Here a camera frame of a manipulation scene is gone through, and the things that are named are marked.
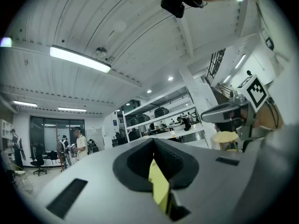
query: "man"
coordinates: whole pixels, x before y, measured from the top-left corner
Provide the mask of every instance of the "man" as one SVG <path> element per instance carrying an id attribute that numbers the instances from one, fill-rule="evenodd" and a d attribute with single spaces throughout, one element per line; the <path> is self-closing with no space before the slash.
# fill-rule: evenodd
<path id="1" fill-rule="evenodd" d="M 74 150 L 78 151 L 78 157 L 81 160 L 87 156 L 88 147 L 86 138 L 81 134 L 81 128 L 79 126 L 75 127 L 74 136 L 77 137 L 77 148 Z"/>
<path id="2" fill-rule="evenodd" d="M 18 144 L 19 137 L 18 137 L 18 135 L 15 134 L 14 129 L 12 129 L 10 131 L 10 133 L 13 136 L 13 141 L 12 141 L 11 146 L 14 148 L 15 163 L 19 168 L 21 168 L 23 170 L 24 167 L 23 167 L 23 162 L 22 162 L 22 158 L 21 158 L 21 149 Z"/>
<path id="3" fill-rule="evenodd" d="M 193 122 L 192 115 L 188 112 L 189 123 Z"/>
<path id="4" fill-rule="evenodd" d="M 65 155 L 65 158 L 67 160 L 67 162 L 69 163 L 69 166 L 71 166 L 71 159 L 70 159 L 70 155 L 69 155 L 69 149 L 68 149 L 68 141 L 67 141 L 67 138 L 66 138 L 66 135 L 63 135 L 62 136 L 62 140 L 61 140 L 61 143 L 63 145 L 63 148 L 64 148 L 64 155 Z"/>

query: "black slot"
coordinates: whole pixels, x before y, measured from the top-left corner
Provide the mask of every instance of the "black slot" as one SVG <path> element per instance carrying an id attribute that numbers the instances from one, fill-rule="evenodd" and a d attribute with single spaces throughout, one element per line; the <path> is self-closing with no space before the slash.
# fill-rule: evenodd
<path id="1" fill-rule="evenodd" d="M 47 206 L 47 209 L 63 219 L 86 184 L 87 181 L 75 179 Z"/>
<path id="2" fill-rule="evenodd" d="M 216 159 L 216 161 L 226 163 L 229 165 L 233 165 L 233 166 L 238 166 L 239 162 L 240 162 L 239 160 L 229 159 L 229 158 L 224 158 L 224 157 L 219 157 Z"/>
<path id="3" fill-rule="evenodd" d="M 190 214 L 190 211 L 184 206 L 178 206 L 177 201 L 172 193 L 168 195 L 166 214 L 173 221 L 176 222 Z"/>

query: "whiteboard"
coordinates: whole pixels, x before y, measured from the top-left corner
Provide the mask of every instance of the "whiteboard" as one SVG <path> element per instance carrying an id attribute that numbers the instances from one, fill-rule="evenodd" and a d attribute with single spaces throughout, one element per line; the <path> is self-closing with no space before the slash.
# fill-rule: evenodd
<path id="1" fill-rule="evenodd" d="M 50 151 L 55 151 L 56 152 L 56 146 L 57 146 L 57 141 L 56 141 L 56 129 L 53 128 L 44 128 L 44 138 L 45 138 L 45 149 L 46 152 Z M 70 130 L 67 129 L 57 129 L 58 137 L 59 140 L 62 139 L 63 135 L 66 135 L 67 138 L 69 138 L 70 135 Z"/>

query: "railing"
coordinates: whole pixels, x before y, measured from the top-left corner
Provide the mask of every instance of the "railing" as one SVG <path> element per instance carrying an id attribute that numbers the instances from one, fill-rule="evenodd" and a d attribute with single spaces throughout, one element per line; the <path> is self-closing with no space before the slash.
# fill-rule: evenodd
<path id="1" fill-rule="evenodd" d="M 219 83 L 215 86 L 215 89 L 217 91 L 219 91 L 222 95 L 226 96 L 227 98 L 230 97 L 230 92 L 232 91 L 232 89 L 230 89 L 230 88 L 228 88 L 226 86 L 223 86 L 223 85 L 221 85 Z"/>
<path id="2" fill-rule="evenodd" d="M 211 86 L 212 81 L 215 78 L 215 75 L 220 67 L 222 62 L 222 58 L 224 56 L 225 49 L 220 50 L 214 54 L 212 54 L 210 66 L 208 68 L 207 76 L 205 77 L 206 82 Z"/>

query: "white shirt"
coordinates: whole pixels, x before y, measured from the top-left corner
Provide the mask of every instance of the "white shirt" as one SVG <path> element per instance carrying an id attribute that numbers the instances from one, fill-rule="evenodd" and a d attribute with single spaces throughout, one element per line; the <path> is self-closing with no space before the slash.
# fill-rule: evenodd
<path id="1" fill-rule="evenodd" d="M 80 138 L 77 138 L 77 147 L 85 147 L 84 151 L 78 151 L 79 159 L 83 159 L 85 156 L 87 156 L 88 147 L 85 136 L 81 135 Z"/>

